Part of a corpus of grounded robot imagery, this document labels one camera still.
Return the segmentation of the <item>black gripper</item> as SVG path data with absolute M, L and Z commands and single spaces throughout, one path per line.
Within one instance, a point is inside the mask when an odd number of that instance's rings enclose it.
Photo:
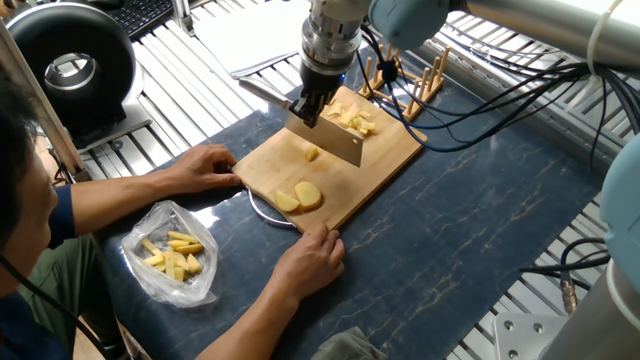
M 339 117 L 339 101 L 335 96 L 353 64 L 353 52 L 316 53 L 302 49 L 302 83 L 300 97 L 291 105 L 291 112 L 307 127 L 315 127 L 323 107 L 323 99 L 331 99 L 321 117 L 335 121 Z

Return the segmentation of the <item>person's left hand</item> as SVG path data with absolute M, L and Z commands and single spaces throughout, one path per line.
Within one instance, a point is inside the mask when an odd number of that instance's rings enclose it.
M 167 195 L 237 186 L 241 178 L 231 171 L 236 163 L 223 145 L 197 145 L 169 168 L 157 172 L 159 184 Z

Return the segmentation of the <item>person's right hand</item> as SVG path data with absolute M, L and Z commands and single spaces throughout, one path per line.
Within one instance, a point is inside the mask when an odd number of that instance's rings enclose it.
M 320 225 L 285 251 L 263 293 L 281 302 L 299 303 L 344 273 L 345 253 L 339 231 Z

